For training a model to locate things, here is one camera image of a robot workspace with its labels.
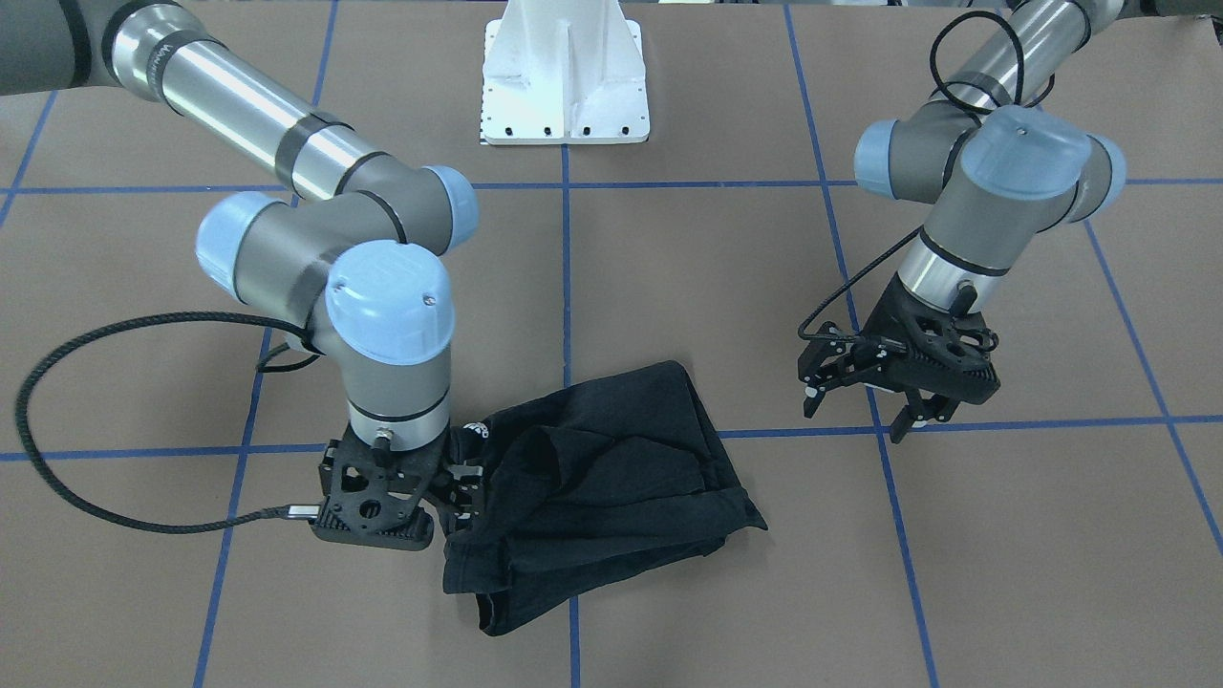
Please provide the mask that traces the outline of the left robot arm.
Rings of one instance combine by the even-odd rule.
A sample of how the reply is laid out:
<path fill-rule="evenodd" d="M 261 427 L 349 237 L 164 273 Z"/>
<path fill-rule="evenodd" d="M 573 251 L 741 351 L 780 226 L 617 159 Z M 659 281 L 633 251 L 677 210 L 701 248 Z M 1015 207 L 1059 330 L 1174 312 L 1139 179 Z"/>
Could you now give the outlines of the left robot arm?
<path fill-rule="evenodd" d="M 991 295 L 1040 232 L 1106 209 L 1126 183 L 1114 142 L 1040 110 L 1055 70 L 1092 35 L 1144 12 L 1137 1 L 1020 1 L 953 75 L 940 75 L 911 119 L 863 131 L 852 156 L 859 186 L 929 205 L 899 241 L 905 251 L 857 332 L 801 323 L 797 379 L 804 415 L 834 389 L 862 384 L 905 396 L 892 441 L 948 422 L 999 389 Z"/>

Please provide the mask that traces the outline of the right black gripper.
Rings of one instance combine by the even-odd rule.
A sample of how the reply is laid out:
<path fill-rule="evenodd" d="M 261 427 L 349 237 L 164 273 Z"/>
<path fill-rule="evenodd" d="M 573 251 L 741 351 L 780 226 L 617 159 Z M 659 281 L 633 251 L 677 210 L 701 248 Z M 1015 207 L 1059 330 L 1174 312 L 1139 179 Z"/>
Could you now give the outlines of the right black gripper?
<path fill-rule="evenodd" d="M 464 530 L 486 513 L 484 445 L 486 430 L 446 430 L 427 447 L 440 457 L 426 501 L 437 510 L 442 532 Z"/>

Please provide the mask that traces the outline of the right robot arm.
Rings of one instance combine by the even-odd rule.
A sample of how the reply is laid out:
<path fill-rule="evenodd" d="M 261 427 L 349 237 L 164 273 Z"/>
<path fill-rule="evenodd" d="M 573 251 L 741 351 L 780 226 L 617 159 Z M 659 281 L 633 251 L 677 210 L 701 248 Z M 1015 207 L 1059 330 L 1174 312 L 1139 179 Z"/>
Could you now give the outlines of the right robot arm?
<path fill-rule="evenodd" d="M 483 470 L 446 448 L 453 290 L 442 254 L 478 225 L 473 186 L 445 166 L 410 167 L 238 57 L 175 1 L 5 1 L 2 93 L 108 86 L 201 123 L 275 175 L 302 207 L 262 192 L 219 202 L 198 227 L 201 269 L 253 314 L 139 317 L 66 341 L 23 380 L 13 425 L 31 466 L 62 501 L 113 524 L 201 534 L 254 521 L 309 523 L 333 543 L 404 547 L 433 525 L 470 525 Z M 331 358 L 349 426 L 320 462 L 320 505 L 283 505 L 202 523 L 137 521 L 71 491 L 28 422 L 35 382 L 106 336 L 188 321 L 264 326 L 306 360 Z"/>

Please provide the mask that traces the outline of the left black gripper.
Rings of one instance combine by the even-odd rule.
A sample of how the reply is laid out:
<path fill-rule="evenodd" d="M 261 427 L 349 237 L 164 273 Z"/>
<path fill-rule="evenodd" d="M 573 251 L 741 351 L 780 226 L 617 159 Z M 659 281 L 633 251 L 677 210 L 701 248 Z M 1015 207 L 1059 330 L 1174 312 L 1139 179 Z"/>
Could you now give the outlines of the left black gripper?
<path fill-rule="evenodd" d="M 981 313 L 954 317 L 931 308 L 892 277 L 852 347 L 806 347 L 799 356 L 804 417 L 811 419 L 830 389 L 863 382 L 904 392 L 890 441 L 914 428 L 948 422 L 960 402 L 982 404 L 1000 387 L 992 351 L 998 336 Z M 923 397 L 922 392 L 933 396 Z"/>

